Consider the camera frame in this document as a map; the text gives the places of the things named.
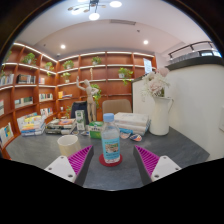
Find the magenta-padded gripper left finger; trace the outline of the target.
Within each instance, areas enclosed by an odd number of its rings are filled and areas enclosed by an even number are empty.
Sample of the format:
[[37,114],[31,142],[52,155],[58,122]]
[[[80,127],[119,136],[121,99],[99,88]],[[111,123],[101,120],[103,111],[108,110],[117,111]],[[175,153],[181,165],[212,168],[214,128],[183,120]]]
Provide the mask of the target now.
[[45,171],[82,186],[93,155],[94,147],[89,145],[68,157],[59,156],[45,168]]

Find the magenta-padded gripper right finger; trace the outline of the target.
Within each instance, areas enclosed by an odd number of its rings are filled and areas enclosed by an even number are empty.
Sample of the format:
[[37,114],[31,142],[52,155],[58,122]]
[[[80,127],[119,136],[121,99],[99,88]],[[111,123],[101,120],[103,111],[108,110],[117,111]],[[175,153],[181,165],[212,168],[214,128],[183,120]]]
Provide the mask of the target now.
[[181,170],[168,156],[157,156],[145,148],[135,145],[133,155],[136,159],[142,183],[147,185]]

